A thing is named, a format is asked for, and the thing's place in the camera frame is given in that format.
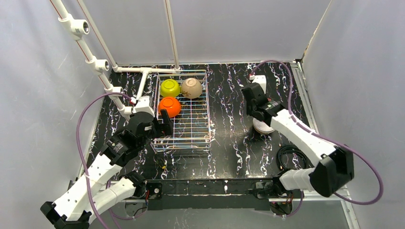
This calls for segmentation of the white striped bottom bowl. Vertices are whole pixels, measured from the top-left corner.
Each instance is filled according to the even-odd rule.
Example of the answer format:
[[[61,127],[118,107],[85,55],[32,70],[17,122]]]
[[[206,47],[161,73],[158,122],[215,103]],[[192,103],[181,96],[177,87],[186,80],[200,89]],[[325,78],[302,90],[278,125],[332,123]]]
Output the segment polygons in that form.
[[[274,128],[268,126],[266,123],[259,121],[255,118],[253,119],[253,127],[261,135],[268,135],[275,131]]]

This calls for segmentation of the white ceramic bowl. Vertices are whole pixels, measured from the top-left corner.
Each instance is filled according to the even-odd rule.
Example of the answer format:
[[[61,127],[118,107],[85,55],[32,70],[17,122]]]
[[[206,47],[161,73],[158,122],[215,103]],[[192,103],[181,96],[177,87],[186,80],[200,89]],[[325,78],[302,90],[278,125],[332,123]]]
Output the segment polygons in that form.
[[[169,118],[174,118],[181,112],[181,104],[175,97],[164,97],[158,104],[159,114],[163,109],[167,111]]]

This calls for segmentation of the yellow-green plastic bowl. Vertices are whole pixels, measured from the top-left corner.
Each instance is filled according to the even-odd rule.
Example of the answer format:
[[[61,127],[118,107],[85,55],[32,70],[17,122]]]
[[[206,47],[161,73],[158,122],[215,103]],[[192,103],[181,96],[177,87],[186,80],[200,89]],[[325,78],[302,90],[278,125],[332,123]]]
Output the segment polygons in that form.
[[[180,93],[181,87],[174,79],[164,80],[160,85],[160,94],[163,97],[177,97]]]

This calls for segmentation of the beige ceramic bowl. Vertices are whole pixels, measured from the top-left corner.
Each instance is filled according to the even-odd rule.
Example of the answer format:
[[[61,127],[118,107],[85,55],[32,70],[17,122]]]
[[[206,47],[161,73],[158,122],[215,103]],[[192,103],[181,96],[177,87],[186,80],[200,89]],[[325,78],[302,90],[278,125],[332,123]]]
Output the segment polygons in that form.
[[[187,78],[181,84],[181,93],[184,97],[195,99],[202,94],[202,84],[195,78]]]

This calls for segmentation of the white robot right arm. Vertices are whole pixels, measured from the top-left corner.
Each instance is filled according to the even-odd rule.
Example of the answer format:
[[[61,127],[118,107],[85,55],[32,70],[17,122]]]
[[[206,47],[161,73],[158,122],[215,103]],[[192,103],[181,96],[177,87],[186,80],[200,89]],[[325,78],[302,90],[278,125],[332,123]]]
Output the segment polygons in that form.
[[[288,169],[273,177],[280,191],[303,189],[330,197],[354,178],[353,153],[304,130],[305,125],[279,102],[266,97],[258,83],[242,88],[249,116],[284,135],[313,164],[313,168]]]

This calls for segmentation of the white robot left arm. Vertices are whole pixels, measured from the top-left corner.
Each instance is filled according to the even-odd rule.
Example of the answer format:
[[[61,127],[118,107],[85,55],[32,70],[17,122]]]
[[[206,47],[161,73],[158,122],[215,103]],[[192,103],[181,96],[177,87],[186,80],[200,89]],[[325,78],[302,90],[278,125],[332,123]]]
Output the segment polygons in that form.
[[[84,174],[57,200],[42,204],[40,211],[56,229],[87,229],[101,213],[146,186],[142,175],[129,172],[101,190],[152,140],[173,134],[167,110],[161,110],[160,115],[162,122],[148,112],[132,114],[129,122],[106,141]]]

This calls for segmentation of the black yellow screwdriver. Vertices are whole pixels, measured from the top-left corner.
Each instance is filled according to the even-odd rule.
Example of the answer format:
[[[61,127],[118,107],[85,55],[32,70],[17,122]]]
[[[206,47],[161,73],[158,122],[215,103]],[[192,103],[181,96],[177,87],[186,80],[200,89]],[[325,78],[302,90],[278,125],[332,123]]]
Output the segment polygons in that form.
[[[167,168],[167,161],[165,160],[163,154],[155,154],[154,161],[160,169],[165,170]]]

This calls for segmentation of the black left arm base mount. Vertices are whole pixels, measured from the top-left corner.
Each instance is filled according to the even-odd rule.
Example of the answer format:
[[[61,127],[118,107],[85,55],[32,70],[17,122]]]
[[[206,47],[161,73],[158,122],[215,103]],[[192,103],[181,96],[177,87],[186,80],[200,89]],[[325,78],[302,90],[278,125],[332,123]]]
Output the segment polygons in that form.
[[[125,207],[129,217],[136,219],[145,213],[153,201],[162,199],[163,187],[161,183],[150,182],[137,187],[135,194],[125,200]]]

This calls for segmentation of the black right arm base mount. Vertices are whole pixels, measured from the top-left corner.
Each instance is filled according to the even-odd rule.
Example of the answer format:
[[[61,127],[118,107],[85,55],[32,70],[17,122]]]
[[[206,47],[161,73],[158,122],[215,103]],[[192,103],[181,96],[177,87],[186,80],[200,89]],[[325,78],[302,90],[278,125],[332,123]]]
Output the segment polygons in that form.
[[[252,185],[247,194],[257,199],[267,199],[270,211],[276,216],[286,217],[293,212],[294,191],[284,190],[273,181],[261,181]]]

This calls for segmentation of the white pvc pipe frame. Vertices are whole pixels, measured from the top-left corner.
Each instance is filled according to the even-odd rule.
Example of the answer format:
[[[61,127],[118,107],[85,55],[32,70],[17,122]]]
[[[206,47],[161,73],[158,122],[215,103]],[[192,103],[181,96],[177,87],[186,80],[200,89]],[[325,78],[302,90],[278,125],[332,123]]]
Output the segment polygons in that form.
[[[77,3],[84,13],[84,19],[75,19],[66,9],[61,0],[52,0],[50,1],[51,5],[55,9],[58,15],[58,21],[65,28],[67,33],[75,41],[81,52],[85,57],[85,62],[92,70],[93,74],[96,75],[101,81],[104,91],[108,94],[108,97],[114,102],[119,113],[126,120],[129,119],[129,116],[132,114],[131,106],[125,106],[121,101],[122,87],[114,86],[107,79],[106,73],[109,70],[113,70],[116,73],[128,72],[128,73],[141,73],[141,83],[137,94],[135,95],[136,99],[139,99],[143,96],[143,90],[146,83],[146,78],[152,73],[180,73],[181,68],[178,61],[177,50],[175,48],[175,37],[171,36],[171,42],[173,45],[173,54],[174,54],[174,68],[173,69],[162,69],[162,68],[151,68],[151,67],[119,67],[115,62],[111,52],[109,51],[104,39],[102,38],[101,33],[99,32],[94,20],[92,19],[90,12],[88,11],[86,5],[82,0],[78,0]],[[93,55],[89,46],[87,45],[84,37],[93,30],[97,40],[100,42],[103,51],[106,53],[106,59],[99,59]]]

